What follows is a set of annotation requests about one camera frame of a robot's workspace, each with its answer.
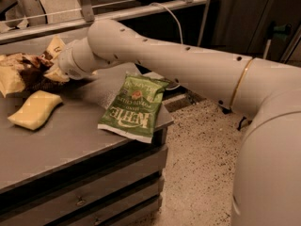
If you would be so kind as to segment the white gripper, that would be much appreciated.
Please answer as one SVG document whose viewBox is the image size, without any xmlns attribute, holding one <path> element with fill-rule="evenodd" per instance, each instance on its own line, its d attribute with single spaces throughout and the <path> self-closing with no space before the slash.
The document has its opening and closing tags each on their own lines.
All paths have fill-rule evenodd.
<svg viewBox="0 0 301 226">
<path fill-rule="evenodd" d="M 52 38 L 45 55 L 47 59 L 55 59 L 57 57 L 58 67 L 51 67 L 43 76 L 61 83 L 68 82 L 70 79 L 82 79 L 82 71 L 77 67 L 72 57 L 72 48 L 70 46 L 64 47 L 65 42 L 59 36 Z"/>
</svg>

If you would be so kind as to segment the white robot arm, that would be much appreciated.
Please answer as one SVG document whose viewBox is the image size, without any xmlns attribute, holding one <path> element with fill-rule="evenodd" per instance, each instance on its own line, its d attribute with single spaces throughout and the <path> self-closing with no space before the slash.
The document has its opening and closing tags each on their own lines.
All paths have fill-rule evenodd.
<svg viewBox="0 0 301 226">
<path fill-rule="evenodd" d="M 301 69 L 143 37 L 95 22 L 58 66 L 74 79 L 133 62 L 248 118 L 233 182 L 231 226 L 301 226 Z"/>
</svg>

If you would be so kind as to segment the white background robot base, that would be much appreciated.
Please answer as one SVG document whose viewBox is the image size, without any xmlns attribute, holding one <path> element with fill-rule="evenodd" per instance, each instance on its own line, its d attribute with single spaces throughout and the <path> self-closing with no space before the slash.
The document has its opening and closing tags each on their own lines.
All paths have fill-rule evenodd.
<svg viewBox="0 0 301 226">
<path fill-rule="evenodd" d="M 9 28 L 23 20 L 28 26 L 47 24 L 46 11 L 40 0 L 0 0 L 0 21 Z"/>
</svg>

